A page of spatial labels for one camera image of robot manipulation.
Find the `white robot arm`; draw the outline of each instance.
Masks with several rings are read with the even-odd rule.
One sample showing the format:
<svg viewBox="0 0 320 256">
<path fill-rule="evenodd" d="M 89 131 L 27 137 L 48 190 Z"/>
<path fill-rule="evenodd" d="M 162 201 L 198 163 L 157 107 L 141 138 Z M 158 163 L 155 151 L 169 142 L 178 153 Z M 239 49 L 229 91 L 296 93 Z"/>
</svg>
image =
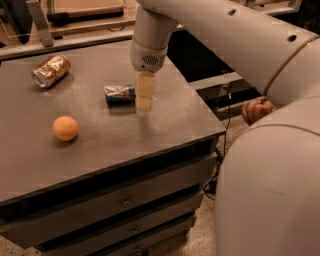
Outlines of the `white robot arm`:
<svg viewBox="0 0 320 256">
<path fill-rule="evenodd" d="M 216 205 L 217 256 L 320 251 L 320 40 L 227 0 L 137 0 L 131 61 L 157 72 L 181 24 L 279 110 L 229 149 Z"/>
</svg>

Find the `orange object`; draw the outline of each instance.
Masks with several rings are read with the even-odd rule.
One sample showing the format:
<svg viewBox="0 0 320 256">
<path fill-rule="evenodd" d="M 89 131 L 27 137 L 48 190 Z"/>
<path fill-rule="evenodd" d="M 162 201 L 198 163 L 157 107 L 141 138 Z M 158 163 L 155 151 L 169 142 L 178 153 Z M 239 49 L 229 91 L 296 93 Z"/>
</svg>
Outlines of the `orange object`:
<svg viewBox="0 0 320 256">
<path fill-rule="evenodd" d="M 62 116 L 54 121 L 53 132 L 60 140 L 70 141 L 77 136 L 79 127 L 72 117 Z"/>
</svg>

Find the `gray table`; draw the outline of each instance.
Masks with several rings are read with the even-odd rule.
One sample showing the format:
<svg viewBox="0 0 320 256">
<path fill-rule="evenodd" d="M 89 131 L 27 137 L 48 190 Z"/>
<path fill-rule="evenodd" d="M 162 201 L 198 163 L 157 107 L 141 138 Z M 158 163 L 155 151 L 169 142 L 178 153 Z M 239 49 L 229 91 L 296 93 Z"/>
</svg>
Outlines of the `gray table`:
<svg viewBox="0 0 320 256">
<path fill-rule="evenodd" d="M 137 239 L 146 248 L 192 226 L 186 214 L 200 205 L 198 191 L 212 172 L 212 152 L 224 127 L 169 60 L 157 73 L 147 116 L 139 117 L 134 104 L 108 106 L 104 86 L 133 84 L 137 75 L 129 45 L 62 52 L 71 62 L 70 72 L 48 90 L 31 79 L 32 69 L 47 55 L 2 63 L 0 232 L 21 247 L 34 246 L 47 255 L 126 255 L 138 246 Z M 72 142 L 53 135 L 52 124 L 62 115 L 79 124 Z M 100 209 L 105 202 L 108 207 Z M 108 233 L 110 221 L 122 227 L 132 218 L 155 220 L 161 211 L 174 216 L 109 244 L 97 235 L 113 234 Z M 179 222 L 181 216 L 187 219 Z M 68 244 L 89 233 L 79 246 Z M 89 241 L 94 249 L 79 250 Z"/>
</svg>

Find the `can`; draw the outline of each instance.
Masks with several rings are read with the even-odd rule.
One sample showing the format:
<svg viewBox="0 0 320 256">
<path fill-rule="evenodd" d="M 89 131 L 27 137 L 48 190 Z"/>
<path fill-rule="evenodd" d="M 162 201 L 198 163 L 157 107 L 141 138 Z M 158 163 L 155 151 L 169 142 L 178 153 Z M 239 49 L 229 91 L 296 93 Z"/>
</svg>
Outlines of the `can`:
<svg viewBox="0 0 320 256">
<path fill-rule="evenodd" d="M 105 86 L 106 101 L 108 104 L 132 102 L 136 98 L 133 85 Z"/>
<path fill-rule="evenodd" d="M 32 72 L 32 79 L 41 87 L 49 88 L 70 69 L 69 60 L 63 55 L 56 55 L 38 65 Z"/>
</svg>

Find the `gray drawer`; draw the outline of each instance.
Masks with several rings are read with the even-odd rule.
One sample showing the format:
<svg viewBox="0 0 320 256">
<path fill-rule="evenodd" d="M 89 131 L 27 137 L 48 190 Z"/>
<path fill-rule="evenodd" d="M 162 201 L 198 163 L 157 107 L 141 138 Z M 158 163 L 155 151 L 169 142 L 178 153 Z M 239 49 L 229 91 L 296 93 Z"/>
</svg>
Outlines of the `gray drawer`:
<svg viewBox="0 0 320 256">
<path fill-rule="evenodd" d="M 8 224 L 3 236 L 22 248 L 36 246 L 157 198 L 202 183 L 212 173 L 215 154 L 157 171 L 115 191 Z"/>
<path fill-rule="evenodd" d="M 129 223 L 117 226 L 100 235 L 94 236 L 90 239 L 84 240 L 79 243 L 71 243 L 67 246 L 61 246 L 47 252 L 43 252 L 43 256 L 85 256 L 95 251 L 101 250 L 107 246 L 118 243 L 127 238 L 136 236 L 153 227 L 163 224 L 167 221 L 173 220 L 186 213 L 193 212 L 200 207 L 202 200 L 202 192 L 195 195 L 183 198 L 182 201 L 170 206 L 161 206 L 145 216 L 138 216 L 130 220 Z"/>
<path fill-rule="evenodd" d="M 189 230 L 194 226 L 195 217 L 189 217 L 184 221 L 178 220 L 177 223 L 171 224 L 168 227 L 164 227 L 161 230 L 155 230 L 151 233 L 147 233 L 138 241 L 120 245 L 117 249 L 112 252 L 102 252 L 94 254 L 95 256 L 127 256 L 140 252 L 144 249 L 148 249 L 154 244 L 157 244 L 165 239 L 173 237 L 179 233 Z"/>
</svg>

